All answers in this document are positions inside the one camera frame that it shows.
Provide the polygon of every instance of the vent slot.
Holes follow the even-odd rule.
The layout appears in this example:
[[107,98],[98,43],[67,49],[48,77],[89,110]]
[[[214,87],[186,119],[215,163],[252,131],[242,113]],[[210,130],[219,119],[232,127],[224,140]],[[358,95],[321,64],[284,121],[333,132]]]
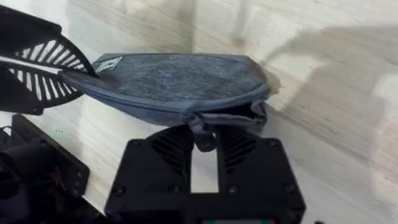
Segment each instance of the vent slot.
[[183,151],[178,143],[179,138],[170,132],[153,140],[151,146],[177,175],[182,176],[185,163]]
[[230,175],[256,148],[256,142],[238,135],[225,139],[224,142],[228,142],[225,146],[223,145],[223,152],[226,173]]
[[88,73],[97,77],[83,53],[64,37],[14,52],[10,58],[37,65]]
[[58,75],[11,62],[0,62],[0,65],[7,67],[42,102],[44,108],[68,103],[82,95]]

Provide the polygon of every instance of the black 3d printed part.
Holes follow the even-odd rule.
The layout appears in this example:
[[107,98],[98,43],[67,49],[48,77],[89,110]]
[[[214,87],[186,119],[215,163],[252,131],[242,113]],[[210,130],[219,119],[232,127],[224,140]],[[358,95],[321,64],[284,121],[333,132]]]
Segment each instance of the black 3d printed part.
[[305,204],[280,141],[232,127],[217,131],[216,140],[218,194],[190,193],[193,138],[187,126],[131,140],[105,206],[108,217],[176,224],[300,223]]
[[14,160],[21,178],[29,178],[37,173],[29,170],[30,165],[41,169],[46,164],[52,164],[65,191],[76,197],[84,195],[90,174],[86,165],[21,114],[12,117],[12,126],[9,128],[10,136],[1,131],[0,154]]

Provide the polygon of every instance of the wooden table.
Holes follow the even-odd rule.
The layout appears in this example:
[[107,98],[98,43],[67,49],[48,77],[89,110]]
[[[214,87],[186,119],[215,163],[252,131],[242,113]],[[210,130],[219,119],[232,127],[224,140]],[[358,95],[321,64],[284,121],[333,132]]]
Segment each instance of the wooden table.
[[[274,93],[264,136],[282,140],[303,223],[398,223],[398,3],[394,0],[0,0],[59,23],[90,60],[110,52],[246,54]],[[1,124],[11,114],[1,113]],[[90,169],[102,210],[129,139],[162,127],[82,97],[29,116]],[[216,190],[195,153],[193,189]]]

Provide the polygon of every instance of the screw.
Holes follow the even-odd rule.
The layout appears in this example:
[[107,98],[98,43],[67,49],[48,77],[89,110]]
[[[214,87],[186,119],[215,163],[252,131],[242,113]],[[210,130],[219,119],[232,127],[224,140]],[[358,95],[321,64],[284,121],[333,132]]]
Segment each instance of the screw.
[[112,189],[111,195],[115,197],[120,197],[125,193],[125,191],[125,187],[123,187],[122,185],[117,185]]
[[181,191],[182,191],[182,188],[178,185],[171,185],[169,187],[169,192],[180,193]]
[[235,185],[232,185],[232,186],[230,186],[230,187],[228,188],[228,192],[229,192],[230,194],[235,194],[235,193],[238,192],[238,187],[235,186]]
[[269,145],[274,147],[274,146],[278,145],[278,142],[276,140],[270,140]]
[[40,108],[33,108],[34,114],[40,114]]
[[134,147],[139,147],[139,146],[141,145],[141,142],[139,142],[139,141],[133,141],[133,142],[131,142],[131,144],[132,144]]
[[285,192],[288,194],[296,193],[296,187],[293,184],[285,184],[284,185]]

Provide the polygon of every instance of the mounting hole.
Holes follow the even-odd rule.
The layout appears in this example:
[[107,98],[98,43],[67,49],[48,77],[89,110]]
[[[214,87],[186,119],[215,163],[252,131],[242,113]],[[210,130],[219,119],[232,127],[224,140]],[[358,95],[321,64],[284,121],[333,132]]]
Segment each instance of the mounting hole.
[[134,147],[140,147],[141,146],[141,142],[139,142],[139,141],[132,141],[131,142],[131,144],[132,144],[132,146],[134,146]]
[[125,192],[126,192],[125,186],[117,185],[112,189],[111,195],[114,197],[120,197],[124,195]]
[[278,145],[278,141],[275,140],[275,139],[271,139],[271,140],[269,141],[269,145],[270,145],[271,147],[275,147],[275,146]]
[[239,191],[239,187],[232,185],[228,187],[228,193],[230,194],[236,194]]
[[297,189],[293,184],[284,184],[284,190],[286,193],[293,195],[296,193]]
[[172,193],[180,193],[182,191],[182,187],[181,186],[179,186],[179,185],[171,185],[170,187],[169,187],[169,192],[172,192]]

